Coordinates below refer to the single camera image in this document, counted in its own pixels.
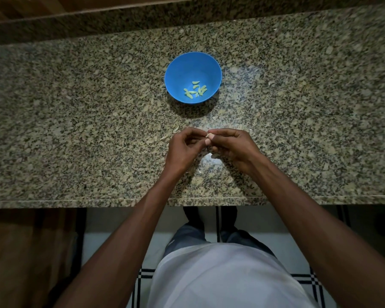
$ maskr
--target person's right hand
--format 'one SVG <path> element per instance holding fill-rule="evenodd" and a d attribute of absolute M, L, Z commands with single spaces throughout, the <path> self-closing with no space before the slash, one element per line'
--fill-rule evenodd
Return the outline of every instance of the person's right hand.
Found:
<path fill-rule="evenodd" d="M 263 154 L 248 132 L 235 129 L 211 129 L 208 133 L 213 152 L 227 157 L 239 171 L 252 176 L 254 163 L 263 157 Z"/>

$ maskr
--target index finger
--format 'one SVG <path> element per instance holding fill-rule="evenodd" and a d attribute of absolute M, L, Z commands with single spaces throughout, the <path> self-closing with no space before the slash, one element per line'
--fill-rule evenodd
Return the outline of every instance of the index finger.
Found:
<path fill-rule="evenodd" d="M 186 129 L 183 129 L 180 134 L 182 135 L 183 138 L 187 138 L 188 136 L 191 135 L 196 135 L 196 136 L 207 136 L 207 132 L 204 130 L 196 129 L 195 127 L 188 127 Z"/>
<path fill-rule="evenodd" d="M 214 135 L 220 135 L 220 136 L 232 136 L 232 137 L 238 137 L 240 135 L 239 130 L 236 129 L 210 129 L 208 130 L 208 133 L 212 133 Z"/>

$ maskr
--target countertop edge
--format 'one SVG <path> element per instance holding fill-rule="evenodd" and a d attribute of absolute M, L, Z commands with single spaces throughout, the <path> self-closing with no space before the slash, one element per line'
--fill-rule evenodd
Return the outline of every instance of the countertop edge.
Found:
<path fill-rule="evenodd" d="M 362 196 L 316 196 L 312 197 L 320 205 L 342 204 L 385 204 L 385 195 Z M 40 209 L 67 207 L 133 207 L 139 199 L 97 199 L 97 200 L 25 200 L 0 201 L 0 209 Z M 168 206 L 226 206 L 264 205 L 264 197 L 197 197 L 170 198 Z"/>

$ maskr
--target forearm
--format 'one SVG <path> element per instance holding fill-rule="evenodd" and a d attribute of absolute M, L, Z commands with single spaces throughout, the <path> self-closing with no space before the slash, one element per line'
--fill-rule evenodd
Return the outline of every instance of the forearm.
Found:
<path fill-rule="evenodd" d="M 163 173 L 83 266 L 56 307 L 118 307 L 130 298 L 149 242 L 178 178 Z"/>
<path fill-rule="evenodd" d="M 252 178 L 342 307 L 385 307 L 385 259 L 264 156 Z"/>

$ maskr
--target bowl rim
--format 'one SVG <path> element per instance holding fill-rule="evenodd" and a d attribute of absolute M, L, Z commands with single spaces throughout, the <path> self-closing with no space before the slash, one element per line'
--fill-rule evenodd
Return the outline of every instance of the bowl rim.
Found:
<path fill-rule="evenodd" d="M 181 57 L 181 56 L 183 56 L 183 55 L 191 54 L 191 53 L 200 53 L 200 54 L 204 54 L 204 55 L 207 55 L 207 56 L 211 57 L 211 58 L 212 58 L 213 60 L 215 60 L 215 62 L 217 63 L 218 69 L 220 70 L 220 74 L 221 74 L 221 76 L 220 76 L 220 83 L 218 83 L 218 88 L 215 90 L 215 92 L 213 92 L 210 96 L 208 96 L 208 98 L 205 98 L 204 100 L 198 101 L 198 102 L 196 102 L 196 103 L 187 103 L 187 102 L 185 102 L 185 101 L 180 101 L 180 100 L 178 100 L 177 98 L 174 97 L 174 95 L 172 95 L 172 94 L 170 93 L 170 91 L 169 91 L 168 88 L 167 88 L 167 83 L 166 83 L 166 81 L 167 81 L 167 71 L 168 71 L 169 66 L 170 66 L 170 65 L 171 65 L 177 58 L 179 58 L 179 57 Z M 203 102 L 209 100 L 209 99 L 210 99 L 211 97 L 213 97 L 214 94 L 219 90 L 219 88 L 220 88 L 220 86 L 221 86 L 221 82 L 222 82 L 222 69 L 221 69 L 221 66 L 220 66 L 220 64 L 218 63 L 218 61 L 217 61 L 214 57 L 212 57 L 210 54 L 207 54 L 207 53 L 204 53 L 204 52 L 199 52 L 199 51 L 191 51 L 191 52 L 186 52 L 186 53 L 183 53 L 183 54 L 178 55 L 177 57 L 175 57 L 175 58 L 168 64 L 168 67 L 167 67 L 167 69 L 165 70 L 165 74 L 164 74 L 164 85 L 165 85 L 165 88 L 166 88 L 167 92 L 168 92 L 168 93 L 171 95 L 171 97 L 174 98 L 176 101 L 179 101 L 180 103 L 184 103 L 184 104 L 188 104 L 188 105 L 195 105 L 195 104 L 203 103 Z"/>

